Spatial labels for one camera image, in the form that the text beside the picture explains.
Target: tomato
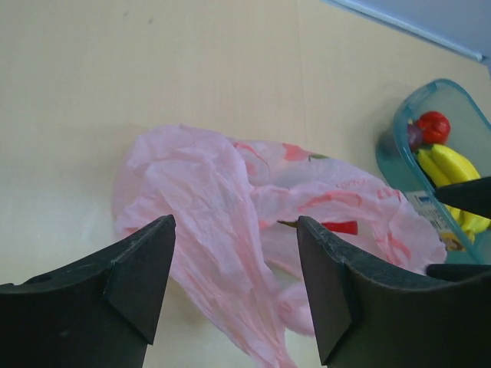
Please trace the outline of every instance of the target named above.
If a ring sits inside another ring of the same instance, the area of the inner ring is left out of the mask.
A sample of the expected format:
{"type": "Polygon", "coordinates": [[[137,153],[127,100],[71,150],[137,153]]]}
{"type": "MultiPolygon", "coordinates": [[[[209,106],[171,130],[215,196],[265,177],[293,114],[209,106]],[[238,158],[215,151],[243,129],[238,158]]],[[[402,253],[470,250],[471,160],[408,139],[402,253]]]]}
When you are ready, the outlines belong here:
{"type": "Polygon", "coordinates": [[[423,131],[423,143],[425,144],[445,144],[450,135],[450,121],[438,111],[424,113],[416,125],[423,131]]]}

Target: plastic bag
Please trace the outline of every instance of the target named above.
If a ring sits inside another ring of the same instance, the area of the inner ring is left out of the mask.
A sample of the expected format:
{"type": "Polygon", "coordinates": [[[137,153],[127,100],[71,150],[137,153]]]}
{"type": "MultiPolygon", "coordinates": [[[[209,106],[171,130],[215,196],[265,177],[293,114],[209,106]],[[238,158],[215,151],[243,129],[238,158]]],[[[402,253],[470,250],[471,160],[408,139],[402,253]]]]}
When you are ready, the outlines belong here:
{"type": "Polygon", "coordinates": [[[296,232],[278,220],[356,220],[368,231],[342,238],[410,271],[446,257],[430,223],[370,174],[298,146],[187,126],[137,138],[115,183],[113,211],[121,237],[161,215],[175,216],[171,277],[263,367],[296,366],[285,327],[314,334],[296,232]],[[266,263],[299,282],[282,290],[266,263]]]}

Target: table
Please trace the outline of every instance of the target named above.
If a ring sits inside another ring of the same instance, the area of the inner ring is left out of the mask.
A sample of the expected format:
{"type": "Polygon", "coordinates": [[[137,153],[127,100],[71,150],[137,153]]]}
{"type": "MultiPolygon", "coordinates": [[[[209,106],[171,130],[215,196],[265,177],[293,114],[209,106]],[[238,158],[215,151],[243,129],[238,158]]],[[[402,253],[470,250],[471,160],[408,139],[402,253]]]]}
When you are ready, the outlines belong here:
{"type": "MultiPolygon", "coordinates": [[[[0,283],[115,240],[111,186],[135,137],[185,123],[279,140],[380,175],[374,144],[437,77],[491,117],[488,70],[319,0],[0,2],[0,283]]],[[[169,282],[151,367],[251,367],[169,282]]],[[[315,341],[287,334],[300,367],[315,341]]]]}

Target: banana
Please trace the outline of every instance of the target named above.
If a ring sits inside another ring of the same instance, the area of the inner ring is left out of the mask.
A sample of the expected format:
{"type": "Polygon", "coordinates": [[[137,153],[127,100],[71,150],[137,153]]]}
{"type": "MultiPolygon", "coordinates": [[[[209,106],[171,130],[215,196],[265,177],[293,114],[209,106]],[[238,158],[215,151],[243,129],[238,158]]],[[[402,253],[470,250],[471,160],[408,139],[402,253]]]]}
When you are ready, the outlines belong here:
{"type": "MultiPolygon", "coordinates": [[[[436,163],[431,159],[429,151],[425,149],[419,149],[416,153],[416,159],[421,166],[421,169],[424,170],[426,174],[433,180],[435,186],[448,186],[451,184],[450,180],[447,176],[440,170],[440,168],[436,165],[436,163]]],[[[460,220],[460,209],[456,209],[454,207],[450,207],[449,205],[445,205],[447,207],[448,212],[452,215],[455,221],[460,220]]]]}
{"type": "Polygon", "coordinates": [[[436,163],[431,159],[430,153],[426,149],[419,149],[416,153],[416,158],[426,174],[433,180],[435,186],[449,186],[451,184],[448,177],[443,173],[443,171],[436,165],[436,163]]]}
{"type": "Polygon", "coordinates": [[[457,222],[459,223],[459,226],[460,227],[462,227],[462,224],[463,224],[463,215],[464,215],[464,212],[465,211],[460,210],[459,219],[457,220],[457,222]]]}
{"type": "MultiPolygon", "coordinates": [[[[447,146],[434,144],[430,155],[452,183],[466,182],[481,177],[477,169],[466,157],[447,146]]],[[[489,218],[464,211],[461,227],[470,241],[474,242],[476,234],[484,232],[490,223],[491,219],[489,218]]]]}
{"type": "Polygon", "coordinates": [[[430,155],[452,183],[467,182],[481,177],[467,158],[447,146],[433,144],[430,155]]]}

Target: teal plastic container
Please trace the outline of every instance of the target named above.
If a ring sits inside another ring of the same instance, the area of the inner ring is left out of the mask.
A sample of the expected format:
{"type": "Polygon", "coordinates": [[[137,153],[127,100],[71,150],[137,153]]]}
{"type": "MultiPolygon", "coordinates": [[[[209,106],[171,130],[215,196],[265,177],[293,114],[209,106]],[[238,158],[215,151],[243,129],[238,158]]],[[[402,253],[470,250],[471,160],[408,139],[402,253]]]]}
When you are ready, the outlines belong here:
{"type": "Polygon", "coordinates": [[[447,146],[467,157],[482,177],[491,176],[491,125],[471,96],[459,84],[445,79],[421,87],[400,105],[391,129],[378,142],[378,166],[389,185],[402,191],[439,232],[447,244],[447,263],[491,264],[491,231],[478,234],[472,243],[435,199],[433,186],[410,151],[408,123],[432,110],[450,121],[447,146]]]}

